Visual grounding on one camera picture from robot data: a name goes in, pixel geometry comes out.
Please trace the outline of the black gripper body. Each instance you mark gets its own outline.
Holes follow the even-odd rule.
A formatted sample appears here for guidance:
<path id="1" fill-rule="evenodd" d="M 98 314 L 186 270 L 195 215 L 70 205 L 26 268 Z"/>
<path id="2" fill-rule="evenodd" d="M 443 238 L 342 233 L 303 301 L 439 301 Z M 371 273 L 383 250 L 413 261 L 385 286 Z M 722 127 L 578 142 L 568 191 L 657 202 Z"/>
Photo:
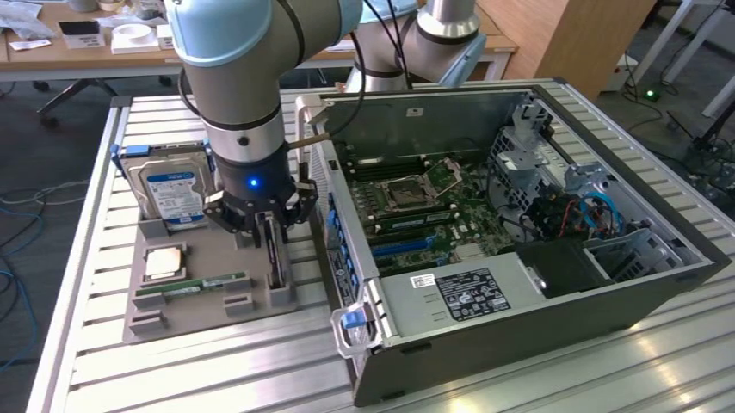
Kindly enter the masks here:
<path id="1" fill-rule="evenodd" d="M 294 195 L 287 145 L 261 161 L 241 163 L 221 155 L 215 161 L 227 205 L 247 214 L 271 211 L 285 215 Z"/>

